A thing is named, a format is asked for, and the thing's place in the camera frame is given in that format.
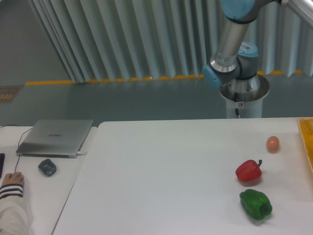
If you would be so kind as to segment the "person's hand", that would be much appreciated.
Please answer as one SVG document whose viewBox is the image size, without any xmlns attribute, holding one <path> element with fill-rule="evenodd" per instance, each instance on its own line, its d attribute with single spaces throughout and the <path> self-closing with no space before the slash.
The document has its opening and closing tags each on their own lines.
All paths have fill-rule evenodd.
<svg viewBox="0 0 313 235">
<path fill-rule="evenodd" d="M 21 172 L 7 173 L 4 176 L 2 187 L 7 185 L 21 185 L 24 186 L 24 175 Z"/>
</svg>

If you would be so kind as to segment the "striped sleeve forearm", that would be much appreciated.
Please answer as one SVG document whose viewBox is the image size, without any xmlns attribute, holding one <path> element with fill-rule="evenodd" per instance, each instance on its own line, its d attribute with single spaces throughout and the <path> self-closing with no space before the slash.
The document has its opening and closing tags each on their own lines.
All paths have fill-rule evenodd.
<svg viewBox="0 0 313 235">
<path fill-rule="evenodd" d="M 8 184 L 0 188 L 0 234 L 29 234 L 29 217 L 23 186 L 20 184 Z"/>
</svg>

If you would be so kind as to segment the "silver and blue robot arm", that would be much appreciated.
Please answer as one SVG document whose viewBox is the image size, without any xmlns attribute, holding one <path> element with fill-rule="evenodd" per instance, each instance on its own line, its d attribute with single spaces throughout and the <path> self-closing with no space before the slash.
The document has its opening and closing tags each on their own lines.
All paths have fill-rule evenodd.
<svg viewBox="0 0 313 235">
<path fill-rule="evenodd" d="M 220 88 L 242 73 L 237 54 L 247 28 L 258 17 L 260 9 L 271 2 L 270 0 L 221 1 L 221 8 L 227 20 L 217 51 L 211 56 L 210 62 L 202 68 L 206 82 L 212 87 Z"/>
</svg>

